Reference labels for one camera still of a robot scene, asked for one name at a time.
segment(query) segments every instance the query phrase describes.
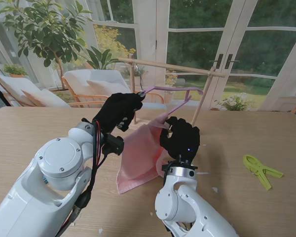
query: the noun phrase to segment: wooden drying rack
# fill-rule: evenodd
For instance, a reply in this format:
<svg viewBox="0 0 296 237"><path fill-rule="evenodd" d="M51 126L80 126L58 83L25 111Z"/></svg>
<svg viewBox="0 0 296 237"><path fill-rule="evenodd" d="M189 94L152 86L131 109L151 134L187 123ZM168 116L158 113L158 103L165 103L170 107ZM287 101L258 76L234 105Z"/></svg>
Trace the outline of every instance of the wooden drying rack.
<svg viewBox="0 0 296 237"><path fill-rule="evenodd" d="M212 82L212 78L215 77L225 77L224 73L219 73L215 72L216 68L212 67L210 71L204 70L204 69L197 69L197 68L189 68L189 67L183 67L183 66L177 66L177 65L171 65L171 64L166 64L166 63L158 63L158 62L151 62L151 61L145 61L145 60L140 60L140 59L134 59L134 55L130 54L129 58L118 58L119 61L127 63L131 66L130 70L130 85L131 85L131 91L135 93L135 64L141 64L141 65L146 65L146 66L153 66L153 67L158 67L158 68L166 68L166 69L172 69L172 70L178 70L178 71L183 71L183 72L188 72L188 73L197 73L200 75L207 75L207 80L205 83L205 88L204 88L204 94L200 98L198 106L195 110L193 119L191 124L194 126L195 121L197 119L197 116L199 114L199 111L203 105L205 96L207 94L208 88ZM134 117L134 123L137 123L136 116Z"/></svg>

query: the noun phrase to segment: pink towel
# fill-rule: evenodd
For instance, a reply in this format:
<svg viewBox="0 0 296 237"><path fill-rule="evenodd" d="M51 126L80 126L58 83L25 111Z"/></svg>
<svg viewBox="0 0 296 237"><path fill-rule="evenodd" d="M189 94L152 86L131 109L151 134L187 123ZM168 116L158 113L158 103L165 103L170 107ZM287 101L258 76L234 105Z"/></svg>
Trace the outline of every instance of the pink towel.
<svg viewBox="0 0 296 237"><path fill-rule="evenodd" d="M168 153L160 146L159 140L161 130L168 128L164 124L167 118L167 113L161 114L125 137L122 162L117 175L119 194L138 187L158 175L163 176L162 161Z"/></svg>

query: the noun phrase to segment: purple hanger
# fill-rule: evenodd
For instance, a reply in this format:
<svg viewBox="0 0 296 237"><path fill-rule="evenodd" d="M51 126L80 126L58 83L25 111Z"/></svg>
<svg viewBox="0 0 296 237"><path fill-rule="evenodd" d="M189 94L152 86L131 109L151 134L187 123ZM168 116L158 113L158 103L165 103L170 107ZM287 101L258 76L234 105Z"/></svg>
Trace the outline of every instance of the purple hanger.
<svg viewBox="0 0 296 237"><path fill-rule="evenodd" d="M185 105L188 101L190 101L190 99L192 98L191 95L189 95L189 91L190 90L196 90L198 92L198 94L202 95L203 91L197 87L184 87L184 88L175 88L175 87L161 87L161 86L152 86L149 87L147 90L144 90L143 92L145 94L147 94L148 92L152 91L152 90L164 90L164 91L181 91L181 90L186 90L185 93L185 99L183 101L182 104L178 105L177 107L173 108L168 115L170 115L171 113L173 113L175 110L177 110L178 108L180 108L181 106Z"/></svg>

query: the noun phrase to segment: table surface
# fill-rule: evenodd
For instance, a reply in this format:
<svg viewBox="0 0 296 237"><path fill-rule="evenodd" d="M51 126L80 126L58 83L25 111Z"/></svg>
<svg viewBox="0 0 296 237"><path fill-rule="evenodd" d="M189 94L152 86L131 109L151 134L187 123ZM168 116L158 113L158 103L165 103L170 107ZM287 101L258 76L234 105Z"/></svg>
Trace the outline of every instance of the table surface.
<svg viewBox="0 0 296 237"><path fill-rule="evenodd" d="M92 119L98 109L5 107L0 109L0 203L47 141L66 137L82 117ZM140 110L138 117L152 119L160 110ZM193 111L176 116L191 121ZM276 112L201 112L196 125L201 146L193 164L198 193L228 220L241 237L296 237L296 116ZM113 134L126 136L133 130ZM268 176L273 189L266 191L248 171L243 155L282 171ZM87 208L64 237L171 236L154 213L160 177L119 195L116 175L121 157L111 155L98 171ZM215 193L212 187L218 188Z"/></svg>

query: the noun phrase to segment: yellow clothespin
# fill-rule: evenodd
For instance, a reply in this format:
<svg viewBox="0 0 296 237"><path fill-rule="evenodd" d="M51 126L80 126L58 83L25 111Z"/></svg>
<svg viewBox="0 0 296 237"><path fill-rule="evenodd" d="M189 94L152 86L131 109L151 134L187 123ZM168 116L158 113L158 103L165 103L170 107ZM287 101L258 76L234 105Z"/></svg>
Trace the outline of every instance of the yellow clothespin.
<svg viewBox="0 0 296 237"><path fill-rule="evenodd" d="M260 179L261 183L265 187L266 190L272 188L270 182L268 181L265 174L270 174L275 177L281 178L284 174L280 171L272 169L263 165L257 158L245 155L243 156L243 164L246 166L248 170L250 170L254 175L257 175Z"/></svg>

